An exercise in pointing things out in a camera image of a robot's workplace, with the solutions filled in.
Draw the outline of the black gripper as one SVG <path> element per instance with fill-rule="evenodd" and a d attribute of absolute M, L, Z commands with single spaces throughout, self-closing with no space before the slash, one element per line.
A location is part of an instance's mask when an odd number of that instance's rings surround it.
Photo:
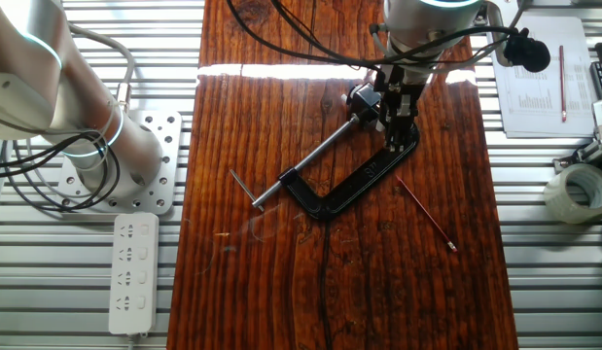
<path fill-rule="evenodd" d="M 411 119 L 419 114 L 417 102 L 425 87 L 425 83 L 408 82 L 405 70 L 401 67 L 379 68 L 375 76 L 375 91 L 380 94 L 379 119 L 382 123 L 389 123 L 386 131 L 387 148 L 403 148 L 406 145 Z"/>

